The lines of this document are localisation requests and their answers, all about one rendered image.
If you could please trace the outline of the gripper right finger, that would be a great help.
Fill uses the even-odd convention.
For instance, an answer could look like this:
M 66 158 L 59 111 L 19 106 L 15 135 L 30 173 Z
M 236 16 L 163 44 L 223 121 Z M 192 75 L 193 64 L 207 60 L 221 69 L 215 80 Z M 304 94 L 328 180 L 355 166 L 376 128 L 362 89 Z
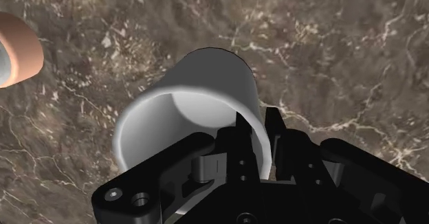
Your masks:
M 429 183 L 338 138 L 315 144 L 268 107 L 276 180 L 290 183 L 302 224 L 429 224 Z

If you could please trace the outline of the white cup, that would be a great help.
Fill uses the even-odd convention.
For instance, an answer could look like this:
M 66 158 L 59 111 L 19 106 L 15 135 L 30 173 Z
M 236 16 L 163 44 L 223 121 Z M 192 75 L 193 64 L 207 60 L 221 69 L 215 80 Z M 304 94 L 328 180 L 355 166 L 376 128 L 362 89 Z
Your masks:
M 206 47 L 187 54 L 138 95 L 115 123 L 112 150 L 120 172 L 194 132 L 216 135 L 241 114 L 252 127 L 261 179 L 268 179 L 271 147 L 250 67 L 228 50 Z

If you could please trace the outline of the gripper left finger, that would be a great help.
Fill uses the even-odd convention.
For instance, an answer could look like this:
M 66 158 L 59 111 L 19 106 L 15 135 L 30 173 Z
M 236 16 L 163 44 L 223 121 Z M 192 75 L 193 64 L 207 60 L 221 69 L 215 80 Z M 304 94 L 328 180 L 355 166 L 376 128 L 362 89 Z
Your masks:
M 98 224 L 263 224 L 252 127 L 241 114 L 217 136 L 196 132 L 101 185 L 91 197 Z

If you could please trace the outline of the orange cup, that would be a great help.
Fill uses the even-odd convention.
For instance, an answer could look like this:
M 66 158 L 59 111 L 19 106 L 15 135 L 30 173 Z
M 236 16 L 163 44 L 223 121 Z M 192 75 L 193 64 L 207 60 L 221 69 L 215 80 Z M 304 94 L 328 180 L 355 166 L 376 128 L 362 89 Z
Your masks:
M 37 75 L 44 55 L 35 32 L 19 17 L 0 12 L 0 88 Z

